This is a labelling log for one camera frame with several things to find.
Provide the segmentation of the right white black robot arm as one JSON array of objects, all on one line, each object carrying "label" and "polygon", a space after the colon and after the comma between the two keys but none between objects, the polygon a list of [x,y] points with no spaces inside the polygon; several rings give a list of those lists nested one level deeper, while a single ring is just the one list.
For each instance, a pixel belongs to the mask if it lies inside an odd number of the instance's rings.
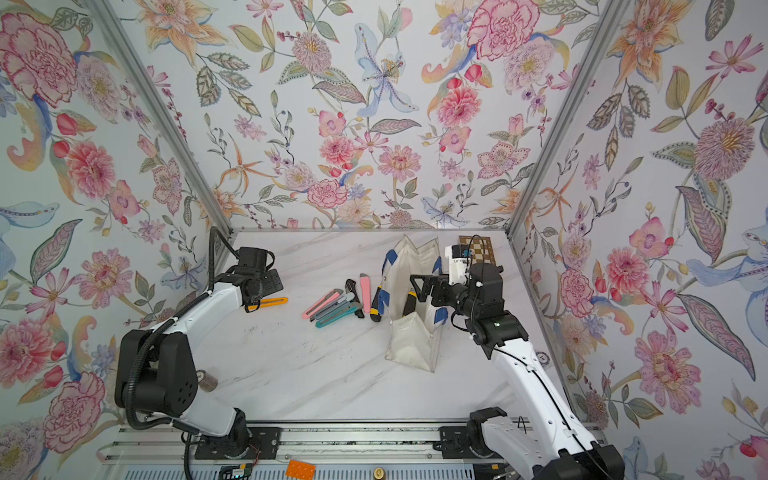
[{"label": "right white black robot arm", "polygon": [[522,323],[506,310],[503,269],[488,263],[452,263],[449,274],[411,275],[419,301],[450,307],[486,358],[505,377],[528,412],[532,433],[493,407],[471,413],[471,449],[497,454],[523,479],[621,479],[625,463],[601,445],[544,372]]}]

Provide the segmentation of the yellow slim art knife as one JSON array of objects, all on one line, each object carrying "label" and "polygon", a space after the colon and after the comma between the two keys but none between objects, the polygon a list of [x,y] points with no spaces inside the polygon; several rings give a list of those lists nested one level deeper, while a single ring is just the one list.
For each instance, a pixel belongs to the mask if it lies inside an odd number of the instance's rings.
[{"label": "yellow slim art knife", "polygon": [[275,297],[275,298],[266,298],[260,300],[255,305],[249,305],[245,307],[245,311],[248,313],[255,312],[260,309],[284,305],[288,303],[287,297]]}]

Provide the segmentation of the light pink art knife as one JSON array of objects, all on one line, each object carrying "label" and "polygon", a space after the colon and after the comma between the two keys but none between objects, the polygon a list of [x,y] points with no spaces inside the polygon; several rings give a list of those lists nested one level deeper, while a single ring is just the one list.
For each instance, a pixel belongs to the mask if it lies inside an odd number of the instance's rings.
[{"label": "light pink art knife", "polygon": [[360,274],[359,286],[360,286],[360,299],[363,307],[363,312],[365,315],[369,315],[371,311],[371,303],[372,303],[372,289],[371,289],[371,279],[367,274],[365,273]]}]

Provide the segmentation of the grey art knife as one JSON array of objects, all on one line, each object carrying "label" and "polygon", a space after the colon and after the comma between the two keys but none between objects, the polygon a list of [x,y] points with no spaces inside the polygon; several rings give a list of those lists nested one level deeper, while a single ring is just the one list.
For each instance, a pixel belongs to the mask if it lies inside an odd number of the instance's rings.
[{"label": "grey art knife", "polygon": [[329,315],[331,312],[349,304],[354,299],[352,292],[347,292],[338,299],[333,300],[328,305],[322,307],[319,311],[310,316],[311,321],[318,321],[320,318]]}]

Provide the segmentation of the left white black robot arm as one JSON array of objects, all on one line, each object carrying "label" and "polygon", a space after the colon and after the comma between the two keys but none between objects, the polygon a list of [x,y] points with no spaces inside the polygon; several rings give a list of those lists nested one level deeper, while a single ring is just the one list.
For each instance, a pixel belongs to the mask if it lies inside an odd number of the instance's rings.
[{"label": "left white black robot arm", "polygon": [[258,309],[283,289],[273,252],[242,247],[237,263],[207,290],[151,329],[134,329],[119,347],[115,403],[137,431],[171,425],[240,458],[250,449],[244,412],[199,391],[193,347],[237,310]]}]

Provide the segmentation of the black art knife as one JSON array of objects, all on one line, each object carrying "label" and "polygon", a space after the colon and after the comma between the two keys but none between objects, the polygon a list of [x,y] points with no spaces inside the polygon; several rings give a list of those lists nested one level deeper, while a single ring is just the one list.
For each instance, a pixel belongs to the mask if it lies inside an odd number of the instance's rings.
[{"label": "black art knife", "polygon": [[[351,302],[360,302],[360,298],[357,292],[357,282],[354,279],[347,279],[345,281],[345,291],[347,295],[351,296]],[[355,311],[355,316],[359,319],[363,319],[365,317],[362,307],[359,307]]]}]

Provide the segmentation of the small tape roll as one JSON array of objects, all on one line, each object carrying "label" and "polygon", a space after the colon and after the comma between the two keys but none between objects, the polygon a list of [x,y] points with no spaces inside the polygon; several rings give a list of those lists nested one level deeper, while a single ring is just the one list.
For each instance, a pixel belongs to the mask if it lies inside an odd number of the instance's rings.
[{"label": "small tape roll", "polygon": [[213,392],[218,387],[218,379],[211,373],[205,370],[198,370],[196,372],[198,387],[204,392]]}]

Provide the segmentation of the black yellow utility knife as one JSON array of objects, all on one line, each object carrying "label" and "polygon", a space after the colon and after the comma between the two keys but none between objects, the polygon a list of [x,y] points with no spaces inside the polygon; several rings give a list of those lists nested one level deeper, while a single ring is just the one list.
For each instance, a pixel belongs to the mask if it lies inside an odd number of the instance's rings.
[{"label": "black yellow utility knife", "polygon": [[402,316],[408,316],[416,311],[418,304],[418,295],[414,289],[410,289],[406,297],[406,301],[402,310]]},{"label": "black yellow utility knife", "polygon": [[376,289],[371,302],[370,312],[369,312],[370,319],[376,323],[381,321],[381,302],[380,302],[381,290],[382,290],[381,287],[378,287]]}]

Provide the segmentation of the white Doraemon canvas pouch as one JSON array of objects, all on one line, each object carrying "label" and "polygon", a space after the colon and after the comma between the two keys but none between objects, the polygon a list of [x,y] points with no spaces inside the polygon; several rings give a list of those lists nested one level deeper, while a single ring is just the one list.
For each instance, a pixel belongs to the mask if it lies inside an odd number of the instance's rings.
[{"label": "white Doraemon canvas pouch", "polygon": [[377,307],[389,324],[390,340],[385,359],[434,372],[441,341],[441,328],[448,319],[445,307],[434,307],[417,297],[413,275],[442,272],[442,257],[436,238],[421,246],[404,235],[386,254]]}]

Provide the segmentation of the wooden chessboard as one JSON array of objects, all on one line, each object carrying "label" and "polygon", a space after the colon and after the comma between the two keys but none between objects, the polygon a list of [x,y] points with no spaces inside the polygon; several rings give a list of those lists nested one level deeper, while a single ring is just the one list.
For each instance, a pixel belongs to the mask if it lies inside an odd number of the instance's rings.
[{"label": "wooden chessboard", "polygon": [[460,236],[459,243],[469,248],[474,262],[496,264],[495,252],[490,237],[479,235]]}]

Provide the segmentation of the orange tag on rail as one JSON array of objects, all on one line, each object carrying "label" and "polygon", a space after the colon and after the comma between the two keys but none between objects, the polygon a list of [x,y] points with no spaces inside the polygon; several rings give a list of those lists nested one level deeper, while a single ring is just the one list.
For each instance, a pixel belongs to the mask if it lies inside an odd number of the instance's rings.
[{"label": "orange tag on rail", "polygon": [[313,464],[298,460],[290,460],[285,471],[285,476],[293,480],[313,480],[317,467]]}]

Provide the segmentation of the teal art knife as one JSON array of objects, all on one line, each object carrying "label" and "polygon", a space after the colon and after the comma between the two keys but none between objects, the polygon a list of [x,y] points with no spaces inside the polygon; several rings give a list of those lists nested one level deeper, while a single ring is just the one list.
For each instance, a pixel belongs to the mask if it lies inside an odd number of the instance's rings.
[{"label": "teal art knife", "polygon": [[318,318],[315,321],[315,327],[324,328],[348,315],[355,315],[358,311],[361,310],[361,308],[362,306],[359,302],[351,302],[351,303],[346,303],[344,305],[340,305],[334,310],[327,313],[326,315]]}]

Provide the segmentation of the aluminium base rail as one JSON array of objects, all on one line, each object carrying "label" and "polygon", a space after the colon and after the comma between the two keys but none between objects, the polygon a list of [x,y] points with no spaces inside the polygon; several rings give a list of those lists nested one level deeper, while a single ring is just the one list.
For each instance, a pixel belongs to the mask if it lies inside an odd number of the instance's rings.
[{"label": "aluminium base rail", "polygon": [[[286,421],[250,422],[252,439],[261,449],[261,464],[299,460],[323,463],[421,463],[461,460],[488,463],[494,454],[470,450],[465,421]],[[184,445],[171,427],[136,431],[121,427],[115,440],[97,454],[101,463],[179,466]]]}]

